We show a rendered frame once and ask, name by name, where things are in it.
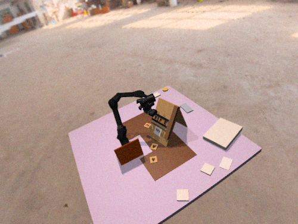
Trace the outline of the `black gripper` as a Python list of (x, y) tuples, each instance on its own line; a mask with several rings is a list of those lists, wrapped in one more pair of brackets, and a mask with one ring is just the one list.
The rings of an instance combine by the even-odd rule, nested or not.
[(140, 110), (143, 108), (144, 112), (148, 115), (150, 115), (151, 117), (154, 117), (157, 113), (157, 110), (155, 109), (150, 109), (149, 107), (149, 103), (147, 103), (147, 105), (145, 107), (142, 107), (141, 105), (138, 107)]

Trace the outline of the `grey flat rectangular tile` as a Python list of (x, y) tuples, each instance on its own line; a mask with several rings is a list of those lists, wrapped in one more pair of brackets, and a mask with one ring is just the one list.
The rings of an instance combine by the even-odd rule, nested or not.
[(188, 104), (186, 104), (186, 103), (180, 105), (180, 107), (181, 107), (184, 111), (186, 111), (187, 113), (190, 113), (190, 112), (193, 111), (193, 109), (192, 109)]

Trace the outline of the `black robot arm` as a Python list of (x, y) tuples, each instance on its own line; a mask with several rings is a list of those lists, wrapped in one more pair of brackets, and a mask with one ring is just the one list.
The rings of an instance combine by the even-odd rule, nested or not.
[(119, 102), (121, 97), (138, 97), (140, 99), (137, 99), (136, 103), (140, 103), (142, 107), (145, 107), (147, 103), (149, 103), (150, 109), (152, 106), (154, 106), (154, 102), (156, 101), (156, 99), (153, 94), (146, 95), (141, 90), (134, 91), (134, 92), (121, 92), (121, 93), (118, 92), (115, 96), (109, 99), (108, 104), (113, 111), (114, 118), (117, 124), (117, 139), (119, 140), (121, 146), (123, 146), (129, 143), (129, 140), (126, 137), (126, 131), (127, 131), (126, 126), (122, 125), (122, 121), (120, 119), (120, 115), (117, 109), (118, 107), (117, 103)]

